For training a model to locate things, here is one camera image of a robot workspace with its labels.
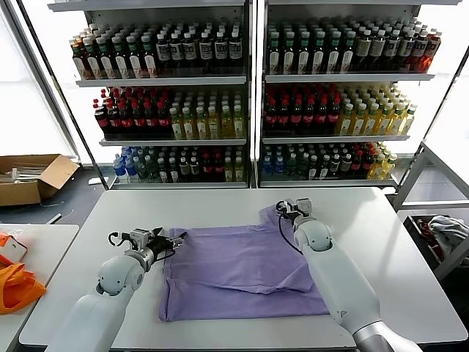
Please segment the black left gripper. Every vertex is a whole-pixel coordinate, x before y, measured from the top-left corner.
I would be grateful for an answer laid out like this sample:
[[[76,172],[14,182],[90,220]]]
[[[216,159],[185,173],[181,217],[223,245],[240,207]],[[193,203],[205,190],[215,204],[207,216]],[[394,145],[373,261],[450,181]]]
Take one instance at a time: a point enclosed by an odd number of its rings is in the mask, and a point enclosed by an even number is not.
[[[183,237],[165,238],[160,235],[162,227],[156,227],[152,230],[152,240],[147,244],[147,248],[153,254],[153,261],[165,260],[173,255],[173,249],[178,249],[185,244]]]

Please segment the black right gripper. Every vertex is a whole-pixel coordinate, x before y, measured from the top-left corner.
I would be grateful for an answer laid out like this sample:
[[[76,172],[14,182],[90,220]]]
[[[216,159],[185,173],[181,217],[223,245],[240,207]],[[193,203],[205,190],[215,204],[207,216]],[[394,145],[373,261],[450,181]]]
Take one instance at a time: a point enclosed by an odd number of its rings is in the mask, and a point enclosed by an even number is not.
[[[276,203],[276,212],[279,217],[294,221],[298,217],[298,204],[287,200]]]

